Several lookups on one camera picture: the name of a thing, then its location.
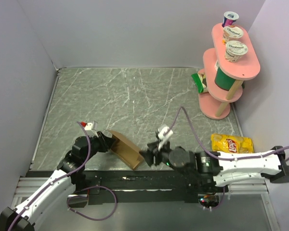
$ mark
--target green cylinder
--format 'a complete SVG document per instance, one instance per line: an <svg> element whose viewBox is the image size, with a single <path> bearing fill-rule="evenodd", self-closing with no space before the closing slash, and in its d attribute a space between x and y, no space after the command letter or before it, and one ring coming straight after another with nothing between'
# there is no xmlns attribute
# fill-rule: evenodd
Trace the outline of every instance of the green cylinder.
<svg viewBox="0 0 289 231"><path fill-rule="evenodd" d="M217 86L219 86L223 90L230 90L234 82L234 78L229 77L220 68L218 68L215 77L215 83Z"/></svg>

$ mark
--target lay's chip bag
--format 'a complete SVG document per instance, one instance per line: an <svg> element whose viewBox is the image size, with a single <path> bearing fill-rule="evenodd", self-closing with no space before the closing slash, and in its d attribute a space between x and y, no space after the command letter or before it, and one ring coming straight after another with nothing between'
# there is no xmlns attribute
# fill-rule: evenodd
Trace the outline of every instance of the lay's chip bag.
<svg viewBox="0 0 289 231"><path fill-rule="evenodd" d="M213 151L222 151L225 153L254 152L251 138L213 133L211 135L211 141Z"/></svg>

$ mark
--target white backdrop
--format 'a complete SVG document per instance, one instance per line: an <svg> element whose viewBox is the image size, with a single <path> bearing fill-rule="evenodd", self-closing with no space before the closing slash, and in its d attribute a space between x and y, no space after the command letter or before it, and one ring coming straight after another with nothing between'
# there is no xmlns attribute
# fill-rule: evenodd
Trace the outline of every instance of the white backdrop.
<svg viewBox="0 0 289 231"><path fill-rule="evenodd" d="M0 0L0 213L30 165L56 71L15 0Z"/></svg>
<svg viewBox="0 0 289 231"><path fill-rule="evenodd" d="M203 67L212 27L248 31L264 0L18 0L57 68Z"/></svg>
<svg viewBox="0 0 289 231"><path fill-rule="evenodd" d="M266 0L249 35L261 71L246 81L237 113L244 135L265 151L289 145L289 0ZM289 184L268 188L281 229L289 231Z"/></svg>

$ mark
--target gray marble surface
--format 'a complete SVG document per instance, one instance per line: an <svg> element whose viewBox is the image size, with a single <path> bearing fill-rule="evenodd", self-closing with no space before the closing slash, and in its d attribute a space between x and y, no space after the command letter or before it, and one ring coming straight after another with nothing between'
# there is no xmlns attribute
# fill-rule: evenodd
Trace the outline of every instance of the gray marble surface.
<svg viewBox="0 0 289 231"><path fill-rule="evenodd" d="M233 111L222 120L204 116L198 104L197 88L191 74L195 68L66 68L59 72L33 170L54 170L75 138L83 133L76 121L98 122L98 129L124 134L140 148L155 141L155 131L170 125L180 105L184 106L201 141L210 148L214 132L239 135ZM171 146L200 151L184 113L175 125ZM129 168L112 153L98 153L86 169ZM138 170L166 170L160 165Z"/></svg>

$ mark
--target brown cardboard piece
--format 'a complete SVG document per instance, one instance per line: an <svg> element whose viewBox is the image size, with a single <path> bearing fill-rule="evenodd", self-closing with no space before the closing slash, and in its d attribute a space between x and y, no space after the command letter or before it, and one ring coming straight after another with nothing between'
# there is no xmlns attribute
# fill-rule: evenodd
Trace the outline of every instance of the brown cardboard piece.
<svg viewBox="0 0 289 231"><path fill-rule="evenodd" d="M109 132L112 134L112 138L116 139L116 142L112 145L110 150L114 152L128 167L135 170L144 160L139 154L140 148L120 132L112 130L109 130Z"/></svg>

